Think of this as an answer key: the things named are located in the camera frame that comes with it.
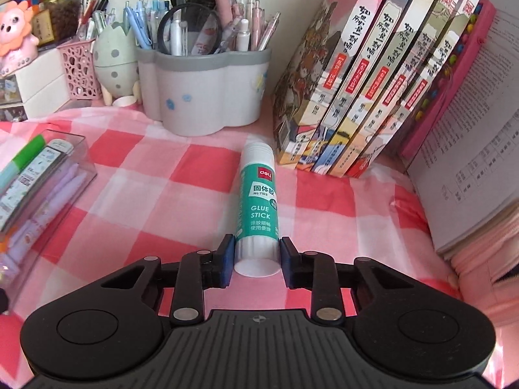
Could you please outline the green white glue stick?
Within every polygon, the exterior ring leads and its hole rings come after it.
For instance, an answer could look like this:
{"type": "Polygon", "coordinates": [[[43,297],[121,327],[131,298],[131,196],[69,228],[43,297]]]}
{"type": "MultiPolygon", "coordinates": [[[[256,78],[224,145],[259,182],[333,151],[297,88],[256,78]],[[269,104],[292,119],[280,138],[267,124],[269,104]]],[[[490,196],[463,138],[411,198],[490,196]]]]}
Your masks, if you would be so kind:
{"type": "Polygon", "coordinates": [[[281,268],[274,155],[264,142],[246,144],[241,154],[234,270],[251,278],[281,268]]]}

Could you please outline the purple pen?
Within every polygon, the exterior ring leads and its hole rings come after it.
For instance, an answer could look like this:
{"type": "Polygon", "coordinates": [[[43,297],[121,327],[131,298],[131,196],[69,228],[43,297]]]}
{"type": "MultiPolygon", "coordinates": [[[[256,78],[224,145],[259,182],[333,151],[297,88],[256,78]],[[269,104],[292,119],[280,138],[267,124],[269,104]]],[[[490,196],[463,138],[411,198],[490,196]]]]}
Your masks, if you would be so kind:
{"type": "Polygon", "coordinates": [[[20,267],[33,244],[41,237],[41,234],[66,204],[72,200],[72,197],[88,177],[87,172],[78,171],[79,165],[74,163],[37,211],[15,233],[14,243],[10,244],[5,256],[5,265],[10,265],[12,269],[20,267]]]}

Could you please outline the clear plastic organizer tray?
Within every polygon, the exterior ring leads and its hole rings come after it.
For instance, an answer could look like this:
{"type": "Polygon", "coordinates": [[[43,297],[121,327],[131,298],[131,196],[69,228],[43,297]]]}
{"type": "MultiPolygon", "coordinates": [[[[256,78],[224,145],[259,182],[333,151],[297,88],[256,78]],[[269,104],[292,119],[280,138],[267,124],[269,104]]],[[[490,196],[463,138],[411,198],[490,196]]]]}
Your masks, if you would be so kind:
{"type": "Polygon", "coordinates": [[[46,129],[1,170],[1,313],[10,311],[51,234],[97,176],[86,138],[46,129]]]}

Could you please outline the lilac character pen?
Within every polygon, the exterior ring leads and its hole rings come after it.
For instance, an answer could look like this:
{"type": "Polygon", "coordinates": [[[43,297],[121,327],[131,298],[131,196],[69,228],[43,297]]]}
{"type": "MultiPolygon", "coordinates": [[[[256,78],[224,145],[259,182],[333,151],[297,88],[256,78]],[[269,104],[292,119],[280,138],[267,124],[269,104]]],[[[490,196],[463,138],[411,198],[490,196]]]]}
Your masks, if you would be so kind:
{"type": "Polygon", "coordinates": [[[24,258],[50,222],[53,197],[46,198],[34,214],[17,230],[1,254],[1,288],[7,288],[20,273],[24,258]]]}

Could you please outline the pencil lead refill case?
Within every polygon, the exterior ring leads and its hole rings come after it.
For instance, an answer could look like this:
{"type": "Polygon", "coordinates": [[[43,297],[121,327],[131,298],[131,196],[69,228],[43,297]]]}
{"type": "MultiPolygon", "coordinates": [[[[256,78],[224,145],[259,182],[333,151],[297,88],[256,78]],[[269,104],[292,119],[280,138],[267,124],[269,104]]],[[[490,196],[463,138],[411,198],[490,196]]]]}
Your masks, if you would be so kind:
{"type": "Polygon", "coordinates": [[[71,142],[53,139],[23,167],[1,195],[2,233],[9,230],[30,199],[73,152],[73,149],[74,145],[71,142]]]}

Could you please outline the green cap highlighter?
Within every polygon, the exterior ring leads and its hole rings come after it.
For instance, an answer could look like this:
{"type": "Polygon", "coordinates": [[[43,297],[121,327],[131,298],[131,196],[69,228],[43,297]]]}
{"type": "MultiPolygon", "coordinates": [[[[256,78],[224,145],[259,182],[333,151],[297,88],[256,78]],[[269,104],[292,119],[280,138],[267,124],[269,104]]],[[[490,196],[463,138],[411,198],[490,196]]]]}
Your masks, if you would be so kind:
{"type": "Polygon", "coordinates": [[[45,146],[46,141],[43,135],[36,135],[26,146],[23,146],[23,148],[17,152],[17,155],[14,156],[1,171],[0,192],[4,192],[9,187],[17,175],[38,156],[45,146]]]}

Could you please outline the red pink checkered cloth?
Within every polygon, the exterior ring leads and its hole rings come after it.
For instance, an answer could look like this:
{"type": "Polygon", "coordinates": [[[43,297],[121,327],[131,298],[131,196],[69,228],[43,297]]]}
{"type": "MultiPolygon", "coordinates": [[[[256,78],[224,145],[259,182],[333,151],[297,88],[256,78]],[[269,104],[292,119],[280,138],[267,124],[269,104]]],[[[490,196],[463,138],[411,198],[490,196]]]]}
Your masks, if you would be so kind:
{"type": "MultiPolygon", "coordinates": [[[[182,138],[140,112],[74,109],[2,123],[2,160],[47,129],[83,135],[98,174],[50,238],[17,304],[1,318],[1,379],[14,388],[32,376],[18,339],[36,308],[147,255],[179,261],[188,252],[216,248],[235,231],[242,149],[265,138],[271,126],[260,120],[182,138]]],[[[459,296],[407,176],[383,164],[352,180],[280,167],[275,182],[280,232],[299,250],[325,252],[345,264],[368,256],[459,296]]]]}

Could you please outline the white flower pen holder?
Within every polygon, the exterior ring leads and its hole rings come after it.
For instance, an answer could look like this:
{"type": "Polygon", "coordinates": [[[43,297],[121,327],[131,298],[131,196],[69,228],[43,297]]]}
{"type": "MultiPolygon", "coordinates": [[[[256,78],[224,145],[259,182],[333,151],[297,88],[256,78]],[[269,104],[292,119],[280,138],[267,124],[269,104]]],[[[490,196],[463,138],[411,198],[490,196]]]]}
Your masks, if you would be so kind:
{"type": "Polygon", "coordinates": [[[260,118],[272,50],[172,56],[136,48],[142,107],[184,137],[212,135],[260,118]]]}

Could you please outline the white spine cartoon book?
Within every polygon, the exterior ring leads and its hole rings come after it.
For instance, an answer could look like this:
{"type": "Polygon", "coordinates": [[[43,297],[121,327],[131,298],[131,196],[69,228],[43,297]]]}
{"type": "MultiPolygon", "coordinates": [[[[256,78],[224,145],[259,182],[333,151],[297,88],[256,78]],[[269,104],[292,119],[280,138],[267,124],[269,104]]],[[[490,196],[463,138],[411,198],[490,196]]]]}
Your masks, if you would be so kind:
{"type": "Polygon", "coordinates": [[[479,0],[440,0],[432,12],[432,19],[440,24],[433,28],[429,41],[420,46],[425,52],[416,52],[404,62],[396,82],[383,93],[362,131],[352,141],[348,158],[343,162],[347,177],[359,177],[373,162],[407,118],[418,109],[431,88],[441,67],[467,26],[479,0]]]}

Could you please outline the blue spine cartoon book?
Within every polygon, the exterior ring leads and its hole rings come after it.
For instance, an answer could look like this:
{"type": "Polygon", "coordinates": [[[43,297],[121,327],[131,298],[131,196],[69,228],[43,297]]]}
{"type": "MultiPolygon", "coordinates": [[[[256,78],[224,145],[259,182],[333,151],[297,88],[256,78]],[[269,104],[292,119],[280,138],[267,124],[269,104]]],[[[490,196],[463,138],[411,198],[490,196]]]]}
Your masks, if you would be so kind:
{"type": "Polygon", "coordinates": [[[302,141],[296,152],[296,167],[312,171],[332,136],[346,118],[346,113],[362,91],[378,58],[396,32],[400,20],[412,0],[376,2],[377,12],[368,14],[368,5],[356,8],[355,17],[346,25],[343,63],[334,61],[332,69],[319,89],[324,99],[314,106],[318,122],[313,134],[302,141]]]}

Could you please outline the green egg pen holder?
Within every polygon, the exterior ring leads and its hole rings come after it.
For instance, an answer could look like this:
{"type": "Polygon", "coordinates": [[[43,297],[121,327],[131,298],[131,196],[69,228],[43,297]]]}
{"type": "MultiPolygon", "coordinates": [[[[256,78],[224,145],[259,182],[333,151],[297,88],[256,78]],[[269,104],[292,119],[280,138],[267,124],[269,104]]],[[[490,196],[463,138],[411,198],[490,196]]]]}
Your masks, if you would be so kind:
{"type": "Polygon", "coordinates": [[[96,39],[93,63],[105,105],[123,97],[139,98],[136,38],[123,23],[112,23],[96,39]]]}

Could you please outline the pink perforated pen holder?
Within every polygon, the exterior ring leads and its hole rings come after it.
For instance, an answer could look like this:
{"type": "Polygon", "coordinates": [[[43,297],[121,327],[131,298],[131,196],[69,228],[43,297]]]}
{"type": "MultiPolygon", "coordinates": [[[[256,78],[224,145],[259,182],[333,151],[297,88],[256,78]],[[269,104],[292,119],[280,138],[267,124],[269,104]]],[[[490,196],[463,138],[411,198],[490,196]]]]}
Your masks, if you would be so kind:
{"type": "Polygon", "coordinates": [[[101,98],[101,87],[93,65],[94,43],[95,40],[69,41],[57,47],[72,100],[101,98]]]}

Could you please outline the black magnifying glass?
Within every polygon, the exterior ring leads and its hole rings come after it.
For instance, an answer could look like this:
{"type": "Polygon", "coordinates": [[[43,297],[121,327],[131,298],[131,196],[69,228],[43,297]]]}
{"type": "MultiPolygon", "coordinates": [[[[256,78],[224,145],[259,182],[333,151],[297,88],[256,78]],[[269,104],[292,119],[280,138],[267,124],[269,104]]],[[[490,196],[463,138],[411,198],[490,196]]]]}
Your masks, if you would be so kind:
{"type": "Polygon", "coordinates": [[[216,53],[223,26],[215,10],[195,3],[178,5],[164,15],[157,27],[157,51],[173,56],[216,53]]]}

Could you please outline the white drawer organizer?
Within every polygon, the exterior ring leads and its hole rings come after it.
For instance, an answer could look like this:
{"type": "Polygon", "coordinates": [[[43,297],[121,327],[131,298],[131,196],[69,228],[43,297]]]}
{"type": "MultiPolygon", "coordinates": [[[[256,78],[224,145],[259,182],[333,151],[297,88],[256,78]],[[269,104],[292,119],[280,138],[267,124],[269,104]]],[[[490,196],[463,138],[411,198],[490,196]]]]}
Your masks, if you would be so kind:
{"type": "Polygon", "coordinates": [[[51,49],[27,67],[1,79],[1,121],[45,117],[69,102],[69,86],[61,53],[51,49]]]}

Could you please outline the pink lion toy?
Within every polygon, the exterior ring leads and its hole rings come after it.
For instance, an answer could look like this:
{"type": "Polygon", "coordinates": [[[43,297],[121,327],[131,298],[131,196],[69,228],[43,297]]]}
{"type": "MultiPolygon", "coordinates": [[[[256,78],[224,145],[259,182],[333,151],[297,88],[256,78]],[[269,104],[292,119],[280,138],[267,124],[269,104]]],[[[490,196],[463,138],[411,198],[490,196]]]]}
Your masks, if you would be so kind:
{"type": "Polygon", "coordinates": [[[8,77],[38,57],[39,39],[32,34],[29,3],[10,1],[1,12],[1,77],[8,77]]]}

